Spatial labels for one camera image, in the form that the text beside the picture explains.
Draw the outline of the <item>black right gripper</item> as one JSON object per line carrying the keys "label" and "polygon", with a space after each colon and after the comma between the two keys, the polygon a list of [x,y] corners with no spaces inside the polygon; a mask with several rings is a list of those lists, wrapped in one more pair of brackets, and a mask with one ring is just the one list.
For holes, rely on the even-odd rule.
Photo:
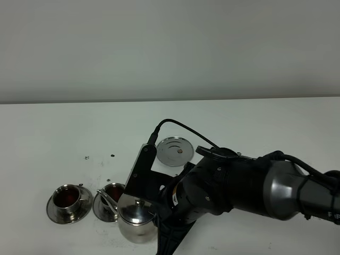
{"label": "black right gripper", "polygon": [[151,203],[157,226],[156,255],[172,255],[197,219],[206,213],[220,215],[233,207],[224,197],[226,164],[234,152],[226,148],[204,148],[197,164],[186,163],[183,171],[171,177],[152,171],[156,147],[141,148],[126,184],[125,193]]}

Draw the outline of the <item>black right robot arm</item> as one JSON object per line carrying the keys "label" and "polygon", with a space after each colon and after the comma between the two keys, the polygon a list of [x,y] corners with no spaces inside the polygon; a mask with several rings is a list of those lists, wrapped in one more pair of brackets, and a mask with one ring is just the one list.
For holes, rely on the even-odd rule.
{"label": "black right robot arm", "polygon": [[227,148],[196,149],[176,177],[153,171],[156,148],[143,146],[125,193],[151,203],[158,254],[173,254],[196,220],[232,209],[289,220],[296,214],[339,224],[339,171],[320,173],[303,161],[274,151],[259,158]]}

